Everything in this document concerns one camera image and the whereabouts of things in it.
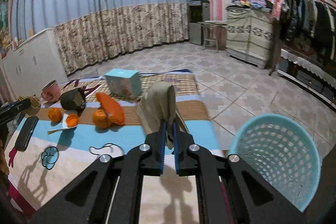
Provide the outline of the brown paper ball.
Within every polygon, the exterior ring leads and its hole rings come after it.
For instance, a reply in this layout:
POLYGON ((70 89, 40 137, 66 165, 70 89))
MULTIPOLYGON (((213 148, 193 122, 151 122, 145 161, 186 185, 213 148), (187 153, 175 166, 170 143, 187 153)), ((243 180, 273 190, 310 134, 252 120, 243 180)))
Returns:
POLYGON ((27 98, 30 100, 31 105, 24 111, 24 113, 29 116, 36 116, 41 109, 40 99, 36 96, 30 96, 27 98))

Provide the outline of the peeled orange peel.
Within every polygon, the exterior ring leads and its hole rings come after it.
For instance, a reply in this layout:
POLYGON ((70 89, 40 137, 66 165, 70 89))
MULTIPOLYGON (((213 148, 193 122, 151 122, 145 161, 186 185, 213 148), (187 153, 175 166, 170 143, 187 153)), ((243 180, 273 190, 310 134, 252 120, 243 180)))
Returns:
POLYGON ((47 116, 52 123, 59 123, 63 119, 63 114, 59 108, 51 107, 47 112, 47 116))

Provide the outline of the black ribbed paper cup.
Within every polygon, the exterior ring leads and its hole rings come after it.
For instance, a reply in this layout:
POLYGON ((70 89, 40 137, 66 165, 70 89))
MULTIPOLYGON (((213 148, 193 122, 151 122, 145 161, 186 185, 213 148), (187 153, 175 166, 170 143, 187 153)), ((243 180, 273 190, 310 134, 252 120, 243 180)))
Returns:
POLYGON ((60 104, 64 110, 82 112, 86 108, 85 94, 82 88, 72 89, 60 96, 60 104))

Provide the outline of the orange snack bag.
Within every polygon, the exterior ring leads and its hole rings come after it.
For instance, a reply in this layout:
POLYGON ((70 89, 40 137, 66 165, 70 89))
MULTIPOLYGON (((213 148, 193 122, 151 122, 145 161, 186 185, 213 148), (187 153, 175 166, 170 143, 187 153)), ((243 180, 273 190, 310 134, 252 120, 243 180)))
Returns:
POLYGON ((106 117, 112 124, 123 126, 125 115, 120 104, 106 93, 96 93, 96 100, 100 102, 101 108, 106 113, 106 117))

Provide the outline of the khaki cloth mask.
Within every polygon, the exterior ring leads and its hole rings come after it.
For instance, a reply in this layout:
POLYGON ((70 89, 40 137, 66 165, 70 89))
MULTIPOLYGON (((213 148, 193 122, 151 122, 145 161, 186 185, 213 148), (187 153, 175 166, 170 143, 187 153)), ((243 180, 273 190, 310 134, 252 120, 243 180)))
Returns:
POLYGON ((188 133, 189 130, 176 105, 175 89, 171 83, 157 80, 141 96, 137 105, 137 114, 146 135, 157 132, 161 121, 166 122, 165 145, 174 148, 173 122, 188 133))

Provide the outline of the whole orange mandarin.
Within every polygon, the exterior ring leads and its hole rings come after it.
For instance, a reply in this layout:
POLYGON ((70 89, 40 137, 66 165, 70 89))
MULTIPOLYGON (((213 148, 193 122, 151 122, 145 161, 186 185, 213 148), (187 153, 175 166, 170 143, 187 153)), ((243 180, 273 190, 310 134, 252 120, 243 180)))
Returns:
POLYGON ((105 111, 103 109, 97 109, 92 114, 92 122, 99 129, 109 128, 112 122, 108 119, 105 111))

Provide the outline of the black glasses case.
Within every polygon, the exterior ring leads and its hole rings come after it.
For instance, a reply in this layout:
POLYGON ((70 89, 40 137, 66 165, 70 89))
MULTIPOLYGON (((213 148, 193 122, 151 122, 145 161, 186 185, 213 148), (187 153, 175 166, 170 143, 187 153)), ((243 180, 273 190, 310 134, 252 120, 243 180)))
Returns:
POLYGON ((27 149, 38 121, 37 116, 31 116, 25 120, 15 142, 14 147, 17 151, 24 152, 27 149))

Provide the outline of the pink cartoon mug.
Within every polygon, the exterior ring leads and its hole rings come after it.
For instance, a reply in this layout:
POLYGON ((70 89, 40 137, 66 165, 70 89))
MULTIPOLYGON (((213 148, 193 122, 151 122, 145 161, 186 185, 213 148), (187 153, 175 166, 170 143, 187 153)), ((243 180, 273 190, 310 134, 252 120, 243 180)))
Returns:
POLYGON ((56 80, 51 81, 48 83, 41 92, 41 97, 49 102, 49 103, 56 103, 60 99, 61 91, 58 86, 56 80))

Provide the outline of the white cabinet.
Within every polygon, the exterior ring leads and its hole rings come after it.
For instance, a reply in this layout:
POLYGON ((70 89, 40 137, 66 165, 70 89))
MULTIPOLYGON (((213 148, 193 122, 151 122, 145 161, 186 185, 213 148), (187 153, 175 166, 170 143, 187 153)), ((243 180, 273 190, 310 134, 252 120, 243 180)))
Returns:
POLYGON ((68 80, 52 28, 42 30, 10 51, 1 60, 1 66, 15 99, 40 96, 49 82, 55 80, 62 84, 68 80))

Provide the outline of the white paper card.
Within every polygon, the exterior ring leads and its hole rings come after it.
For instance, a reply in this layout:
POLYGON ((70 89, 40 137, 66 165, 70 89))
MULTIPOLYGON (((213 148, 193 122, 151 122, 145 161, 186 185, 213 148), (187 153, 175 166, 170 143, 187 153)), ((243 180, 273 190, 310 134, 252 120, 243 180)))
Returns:
POLYGON ((69 127, 68 124, 67 124, 67 118, 68 116, 77 116, 77 111, 75 110, 66 110, 63 114, 63 119, 62 119, 62 126, 60 128, 56 128, 56 129, 51 129, 51 130, 48 130, 48 134, 51 135, 52 133, 55 133, 55 132, 59 132, 59 131, 64 131, 64 130, 69 130, 69 129, 73 129, 75 128, 76 126, 72 126, 72 127, 69 127))

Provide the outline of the orange bottle cap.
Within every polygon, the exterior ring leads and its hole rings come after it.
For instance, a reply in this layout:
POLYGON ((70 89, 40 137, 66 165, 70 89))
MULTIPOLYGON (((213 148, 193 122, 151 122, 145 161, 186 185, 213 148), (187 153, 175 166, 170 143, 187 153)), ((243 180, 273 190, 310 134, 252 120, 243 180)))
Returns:
POLYGON ((77 114, 71 113, 66 117, 66 125, 68 128, 76 127, 79 123, 79 117, 77 114))

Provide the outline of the turquoise plastic laundry basket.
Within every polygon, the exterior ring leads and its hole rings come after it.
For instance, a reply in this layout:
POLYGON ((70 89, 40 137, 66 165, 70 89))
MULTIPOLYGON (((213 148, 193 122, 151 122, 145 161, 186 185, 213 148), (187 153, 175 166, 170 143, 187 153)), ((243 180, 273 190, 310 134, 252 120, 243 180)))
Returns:
POLYGON ((316 145, 294 120, 263 114, 246 121, 229 149, 298 210, 305 211, 318 189, 321 162, 316 145))

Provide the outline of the cartoon striped blanket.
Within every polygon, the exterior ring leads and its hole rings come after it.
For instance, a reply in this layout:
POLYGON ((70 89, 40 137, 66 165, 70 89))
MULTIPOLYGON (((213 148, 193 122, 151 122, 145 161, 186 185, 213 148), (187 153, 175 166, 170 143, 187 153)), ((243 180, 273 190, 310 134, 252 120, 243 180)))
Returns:
MULTIPOLYGON (((142 88, 147 89, 156 80, 173 86, 177 108, 195 143, 220 155, 222 151, 194 74, 187 69, 146 74, 141 80, 142 88)), ((79 87, 86 92, 87 106, 75 129, 62 130, 61 124, 52 124, 47 117, 49 106, 43 105, 27 149, 14 152, 17 133, 6 147, 5 156, 10 169, 9 199, 27 216, 33 215, 100 155, 124 155, 145 140, 136 102, 120 99, 118 102, 125 113, 125 124, 99 129, 93 124, 92 115, 100 106, 96 94, 109 91, 106 80, 94 77, 61 85, 62 91, 79 87)), ((195 178, 175 174, 174 157, 169 149, 165 151, 164 164, 162 176, 144 178, 139 221, 198 223, 195 178)))

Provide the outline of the teal cardboard box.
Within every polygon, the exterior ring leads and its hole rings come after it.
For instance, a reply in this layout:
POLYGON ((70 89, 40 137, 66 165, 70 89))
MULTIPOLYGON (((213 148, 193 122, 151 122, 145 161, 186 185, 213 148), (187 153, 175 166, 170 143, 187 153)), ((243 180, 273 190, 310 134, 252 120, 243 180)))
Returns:
POLYGON ((105 74, 105 78, 113 95, 129 99, 136 99, 141 95, 138 71, 114 68, 105 74))

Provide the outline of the low shelf with lace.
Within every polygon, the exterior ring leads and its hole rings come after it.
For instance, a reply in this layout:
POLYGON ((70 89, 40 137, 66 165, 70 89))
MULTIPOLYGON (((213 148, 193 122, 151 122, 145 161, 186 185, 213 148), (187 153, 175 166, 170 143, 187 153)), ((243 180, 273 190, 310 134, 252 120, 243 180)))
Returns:
POLYGON ((290 48, 280 51, 277 73, 335 109, 335 66, 330 70, 290 48))

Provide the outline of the blue floral curtain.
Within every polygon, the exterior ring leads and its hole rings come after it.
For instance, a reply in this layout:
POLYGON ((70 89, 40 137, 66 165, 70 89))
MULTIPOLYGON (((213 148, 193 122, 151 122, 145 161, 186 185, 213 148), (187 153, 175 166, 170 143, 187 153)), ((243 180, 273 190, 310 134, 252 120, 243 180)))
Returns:
POLYGON ((189 39, 189 0, 12 0, 12 38, 52 28, 68 74, 122 53, 189 39))

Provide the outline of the covered chest with cloth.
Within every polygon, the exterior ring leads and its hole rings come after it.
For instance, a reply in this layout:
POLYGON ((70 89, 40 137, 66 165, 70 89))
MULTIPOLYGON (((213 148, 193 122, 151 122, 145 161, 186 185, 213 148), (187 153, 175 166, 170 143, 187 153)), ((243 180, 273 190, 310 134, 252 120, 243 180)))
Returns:
POLYGON ((273 26, 267 9, 227 7, 227 55, 264 69, 271 58, 273 26))

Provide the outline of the water dispenser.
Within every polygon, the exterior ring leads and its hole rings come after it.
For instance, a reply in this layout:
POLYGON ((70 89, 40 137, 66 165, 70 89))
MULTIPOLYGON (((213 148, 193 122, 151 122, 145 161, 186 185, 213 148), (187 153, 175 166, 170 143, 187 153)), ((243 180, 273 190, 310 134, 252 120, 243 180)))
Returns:
POLYGON ((208 0, 189 1, 189 37, 192 44, 202 45, 202 22, 207 20, 210 20, 210 2, 208 0))

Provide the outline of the clothes rack with garments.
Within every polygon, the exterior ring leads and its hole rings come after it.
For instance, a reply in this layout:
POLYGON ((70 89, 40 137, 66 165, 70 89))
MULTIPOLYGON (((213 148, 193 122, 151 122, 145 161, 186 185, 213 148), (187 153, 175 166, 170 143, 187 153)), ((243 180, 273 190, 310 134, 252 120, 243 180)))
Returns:
POLYGON ((335 78, 335 6, 324 0, 274 0, 270 73, 287 59, 315 75, 335 78))

